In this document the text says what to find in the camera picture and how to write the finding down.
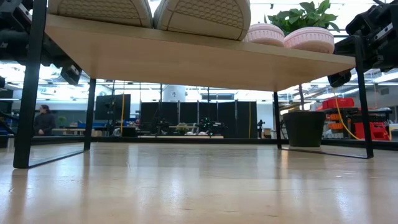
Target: shoe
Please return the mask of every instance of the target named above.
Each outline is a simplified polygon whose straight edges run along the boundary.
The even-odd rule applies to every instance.
[[[154,28],[243,40],[251,20],[248,0],[162,0]]]
[[[49,0],[49,13],[152,28],[152,13],[147,0]]]

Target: polished floor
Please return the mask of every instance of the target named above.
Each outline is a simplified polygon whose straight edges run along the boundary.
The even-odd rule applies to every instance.
[[[40,159],[82,147],[32,152]],[[0,149],[2,224],[398,220],[398,152],[364,160],[274,146],[97,143],[30,170],[14,170],[12,154]]]

